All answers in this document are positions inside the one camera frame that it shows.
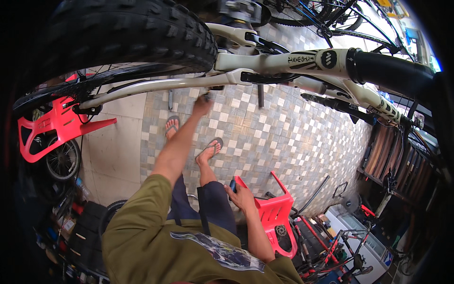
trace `person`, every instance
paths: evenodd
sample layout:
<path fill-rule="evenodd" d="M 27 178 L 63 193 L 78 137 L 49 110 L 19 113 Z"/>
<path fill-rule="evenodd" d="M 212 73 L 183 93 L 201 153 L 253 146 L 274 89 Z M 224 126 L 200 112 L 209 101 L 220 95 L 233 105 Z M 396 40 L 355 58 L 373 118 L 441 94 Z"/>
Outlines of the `person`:
<path fill-rule="evenodd" d="M 221 150 L 221 139 L 196 157 L 201 213 L 189 205 L 182 171 L 212 104 L 199 97 L 183 126 L 168 120 L 168 141 L 154 170 L 107 226 L 102 251 L 112 283 L 303 283 L 290 258 L 275 257 L 252 192 L 237 186 L 234 193 L 217 182 L 208 160 Z M 236 236 L 227 196 L 246 217 L 248 251 Z"/>

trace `olive green shirt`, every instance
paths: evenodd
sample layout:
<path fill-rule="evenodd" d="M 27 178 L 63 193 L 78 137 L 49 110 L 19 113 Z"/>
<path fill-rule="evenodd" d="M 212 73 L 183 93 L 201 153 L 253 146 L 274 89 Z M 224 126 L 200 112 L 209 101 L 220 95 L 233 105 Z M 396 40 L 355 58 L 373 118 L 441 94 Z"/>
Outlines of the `olive green shirt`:
<path fill-rule="evenodd" d="M 169 181 L 151 175 L 112 218 L 102 241 L 112 283 L 303 283 L 288 257 L 264 264 L 226 229 L 209 223 L 207 236 L 200 220 L 166 221 L 171 199 Z"/>

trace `flip-flop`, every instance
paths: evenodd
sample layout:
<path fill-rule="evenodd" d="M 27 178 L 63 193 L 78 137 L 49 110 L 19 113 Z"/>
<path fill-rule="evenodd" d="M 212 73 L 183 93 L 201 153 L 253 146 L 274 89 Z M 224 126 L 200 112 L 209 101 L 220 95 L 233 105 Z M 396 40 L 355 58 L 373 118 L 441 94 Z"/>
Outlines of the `flip-flop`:
<path fill-rule="evenodd" d="M 169 117 L 166 121 L 166 124 L 167 122 L 171 121 L 171 120 L 178 120 L 178 127 L 181 127 L 181 124 L 180 124 L 180 117 L 178 115 L 172 115 L 171 117 Z M 175 124 L 173 124 L 172 126 L 170 126 L 169 128 L 167 128 L 166 130 L 166 133 L 164 135 L 167 135 L 167 132 L 169 132 L 170 129 L 175 129 L 175 132 L 178 131 L 178 129 L 175 127 Z"/>
<path fill-rule="evenodd" d="M 205 147 L 205 149 L 203 149 L 203 150 L 195 157 L 195 159 L 197 159 L 197 157 L 198 157 L 201 153 L 203 153 L 206 149 L 216 147 L 216 146 L 217 146 L 217 143 L 216 143 L 215 145 L 210 145 L 214 140 L 217 140 L 217 143 L 221 144 L 221 149 L 222 149 L 222 147 L 224 146 L 224 141 L 222 140 L 221 137 L 216 137 L 215 139 L 211 140 L 211 141 L 208 143 L 208 146 Z M 214 150 L 213 156 L 211 156 L 211 157 L 214 157 L 214 156 L 216 156 L 216 149 Z"/>

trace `refrigerator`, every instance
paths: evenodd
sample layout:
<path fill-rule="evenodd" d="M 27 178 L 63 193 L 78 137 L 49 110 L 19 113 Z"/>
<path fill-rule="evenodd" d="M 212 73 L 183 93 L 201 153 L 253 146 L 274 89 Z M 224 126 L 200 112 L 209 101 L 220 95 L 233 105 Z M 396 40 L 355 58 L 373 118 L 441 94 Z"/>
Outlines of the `refrigerator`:
<path fill-rule="evenodd" d="M 341 216 L 337 210 L 337 205 L 328 208 L 325 216 L 330 220 L 331 228 L 336 232 L 336 234 L 340 230 L 366 229 L 365 226 L 354 216 Z M 352 250 L 356 251 L 360 245 L 360 240 L 348 239 L 348 243 Z M 351 257 L 349 250 L 345 246 L 344 250 L 347 253 L 347 257 Z M 373 234 L 369 234 L 359 253 L 365 258 L 364 267 L 372 266 L 374 268 L 368 274 L 356 276 L 356 279 L 361 284 L 372 284 L 389 269 L 393 260 L 391 252 L 389 252 Z M 346 267 L 351 269 L 353 267 L 353 261 L 347 263 Z"/>

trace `white bike frame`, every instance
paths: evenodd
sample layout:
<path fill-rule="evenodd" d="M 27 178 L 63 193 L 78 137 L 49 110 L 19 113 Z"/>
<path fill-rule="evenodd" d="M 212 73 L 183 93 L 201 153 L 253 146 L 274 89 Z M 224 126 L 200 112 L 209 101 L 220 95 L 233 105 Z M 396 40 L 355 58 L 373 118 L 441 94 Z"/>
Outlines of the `white bike frame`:
<path fill-rule="evenodd" d="M 246 33 L 257 34 L 253 30 L 212 23 L 207 23 L 207 26 L 213 34 L 226 37 L 241 46 L 256 46 L 255 42 L 245 39 Z M 326 49 L 279 55 L 236 55 L 227 53 L 226 50 L 219 50 L 213 69 L 205 77 L 172 78 L 128 84 L 123 88 L 117 87 L 110 93 L 97 94 L 93 99 L 81 103 L 79 107 L 89 109 L 112 100 L 150 91 L 221 85 L 252 85 L 253 83 L 242 80 L 244 72 L 261 75 L 295 73 L 310 76 L 301 76 L 288 82 L 287 84 L 291 87 L 340 99 L 399 124 L 401 114 L 393 104 L 373 88 L 356 84 L 350 80 L 346 69 L 347 52 L 348 49 Z M 327 83 L 335 88 L 326 88 Z"/>

